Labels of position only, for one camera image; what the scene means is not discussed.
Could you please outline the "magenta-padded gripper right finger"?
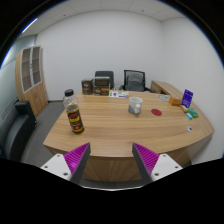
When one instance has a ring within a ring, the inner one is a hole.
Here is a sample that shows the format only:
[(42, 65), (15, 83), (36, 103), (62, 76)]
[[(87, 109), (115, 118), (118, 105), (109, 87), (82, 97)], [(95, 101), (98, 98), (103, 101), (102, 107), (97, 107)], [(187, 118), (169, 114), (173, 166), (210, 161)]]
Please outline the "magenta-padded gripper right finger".
[(168, 154), (157, 154), (137, 143), (132, 145), (132, 153), (144, 185), (182, 169)]

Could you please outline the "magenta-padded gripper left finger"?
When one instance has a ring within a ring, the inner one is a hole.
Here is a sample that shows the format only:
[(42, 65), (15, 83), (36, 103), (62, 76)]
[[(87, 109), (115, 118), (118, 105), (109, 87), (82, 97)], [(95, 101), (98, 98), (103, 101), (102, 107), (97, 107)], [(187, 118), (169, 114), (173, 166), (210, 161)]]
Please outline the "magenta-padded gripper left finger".
[(85, 143), (66, 154), (55, 154), (41, 168), (72, 183), (79, 184), (91, 152)]

